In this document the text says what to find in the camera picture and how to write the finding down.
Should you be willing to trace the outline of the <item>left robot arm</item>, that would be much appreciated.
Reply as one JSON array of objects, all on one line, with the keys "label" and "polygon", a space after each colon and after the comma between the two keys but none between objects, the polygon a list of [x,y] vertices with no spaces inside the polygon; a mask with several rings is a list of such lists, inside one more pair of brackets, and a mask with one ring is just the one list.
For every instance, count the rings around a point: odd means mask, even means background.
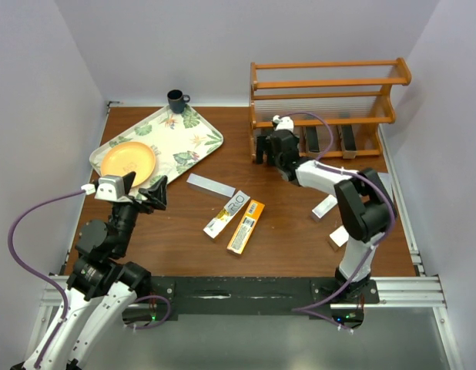
[{"label": "left robot arm", "polygon": [[50,284],[61,296],[59,309],[33,353],[17,369],[83,369],[96,342],[132,304],[149,299],[151,274],[140,265],[118,263],[125,257],[140,214],[152,214],[167,206],[167,176],[139,189],[140,199],[130,195],[135,172],[105,175],[81,186],[74,196],[92,195],[111,204],[109,219],[83,225],[75,245],[79,257],[66,286],[27,263],[14,246],[18,216],[8,229],[8,251],[24,270]]}]

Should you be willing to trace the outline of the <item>orange toothpaste box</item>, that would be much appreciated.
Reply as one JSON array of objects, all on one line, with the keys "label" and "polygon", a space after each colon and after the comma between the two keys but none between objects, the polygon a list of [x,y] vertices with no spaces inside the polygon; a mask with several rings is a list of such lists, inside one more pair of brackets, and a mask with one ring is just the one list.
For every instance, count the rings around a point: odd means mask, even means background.
[{"label": "orange toothpaste box", "polygon": [[254,228],[265,208],[265,205],[256,200],[251,200],[241,221],[236,228],[226,250],[235,255],[241,255],[253,233]]}]

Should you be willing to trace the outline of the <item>black toothpaste box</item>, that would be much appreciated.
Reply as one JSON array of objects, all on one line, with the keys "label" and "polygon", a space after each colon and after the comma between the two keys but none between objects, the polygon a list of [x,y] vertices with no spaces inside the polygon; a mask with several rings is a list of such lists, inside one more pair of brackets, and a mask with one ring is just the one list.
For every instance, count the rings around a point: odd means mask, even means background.
[{"label": "black toothpaste box", "polygon": [[270,128],[260,128],[256,137],[256,152],[262,156],[267,153],[268,141],[267,137],[270,135]]},{"label": "black toothpaste box", "polygon": [[304,128],[307,152],[319,153],[320,144],[318,141],[317,128],[315,126],[306,126]]},{"label": "black toothpaste box", "polygon": [[342,157],[347,160],[355,159],[357,156],[357,146],[352,126],[338,125],[337,132],[340,138]]}]

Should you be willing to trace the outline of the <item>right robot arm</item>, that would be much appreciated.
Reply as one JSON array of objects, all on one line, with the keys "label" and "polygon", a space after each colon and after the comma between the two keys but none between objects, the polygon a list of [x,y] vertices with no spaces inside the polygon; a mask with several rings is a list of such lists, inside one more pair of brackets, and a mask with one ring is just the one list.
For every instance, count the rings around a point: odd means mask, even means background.
[{"label": "right robot arm", "polygon": [[259,136],[256,161],[267,160],[290,183],[336,198],[348,241],[336,269],[334,292],[340,301],[351,303],[361,295],[361,284],[370,277],[374,253],[391,232],[397,211],[376,170],[345,170],[323,164],[302,156],[298,142],[287,129]]}]

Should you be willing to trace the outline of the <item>white R.O toothpaste box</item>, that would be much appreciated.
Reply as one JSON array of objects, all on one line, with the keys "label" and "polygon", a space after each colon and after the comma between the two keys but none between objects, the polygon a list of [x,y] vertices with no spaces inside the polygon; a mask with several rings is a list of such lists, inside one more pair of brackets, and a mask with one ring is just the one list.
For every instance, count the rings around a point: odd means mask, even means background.
[{"label": "white R.O toothpaste box", "polygon": [[203,232],[215,239],[226,228],[230,221],[250,201],[250,196],[239,190],[225,204],[221,211],[204,227]]}]

